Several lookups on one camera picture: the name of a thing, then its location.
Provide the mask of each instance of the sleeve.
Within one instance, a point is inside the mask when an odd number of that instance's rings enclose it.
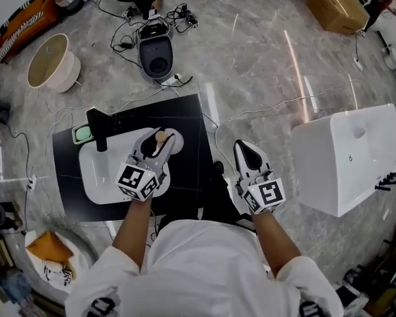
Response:
[[[109,246],[100,259],[75,281],[73,290],[65,301],[66,315],[93,316],[119,311],[120,297],[117,290],[139,274],[138,265],[122,251]]]
[[[296,301],[299,304],[299,316],[343,317],[339,296],[310,258],[300,256],[289,261],[279,271],[276,280],[300,293],[300,300]],[[322,314],[315,314],[319,309]]]

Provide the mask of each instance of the fiducial marker cube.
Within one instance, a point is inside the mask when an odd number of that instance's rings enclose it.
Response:
[[[125,195],[142,202],[160,185],[155,172],[126,163],[120,164],[115,182]]]
[[[248,186],[242,198],[254,214],[273,212],[286,201],[282,179],[276,178],[275,180]]]

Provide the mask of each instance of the white shirt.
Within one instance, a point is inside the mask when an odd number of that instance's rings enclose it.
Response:
[[[297,257],[267,278],[255,235],[211,221],[174,221],[148,253],[147,272],[110,246],[65,302],[72,316],[297,317],[311,301],[326,316],[343,307],[314,261]],[[108,310],[108,314],[98,311]]]

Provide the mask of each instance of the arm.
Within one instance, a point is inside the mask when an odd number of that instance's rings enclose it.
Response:
[[[151,212],[150,196],[145,202],[133,200],[113,241],[113,247],[131,258],[141,268],[147,243]]]
[[[387,9],[396,17],[396,8],[388,7]]]
[[[277,276],[285,264],[295,257],[301,256],[301,253],[272,213],[254,215],[252,219],[264,256],[269,262],[274,276]]]
[[[159,11],[163,6],[163,1],[164,0],[154,0],[151,7],[154,7],[157,11]]]
[[[297,316],[299,309],[305,308],[324,312],[314,316],[343,317],[342,303],[328,280],[313,260],[301,256],[273,214],[254,215],[253,222],[271,271],[290,295],[290,315]]]

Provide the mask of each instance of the cardboard box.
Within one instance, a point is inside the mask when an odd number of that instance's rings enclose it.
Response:
[[[354,34],[370,18],[358,0],[308,0],[307,5],[320,25],[330,32]]]

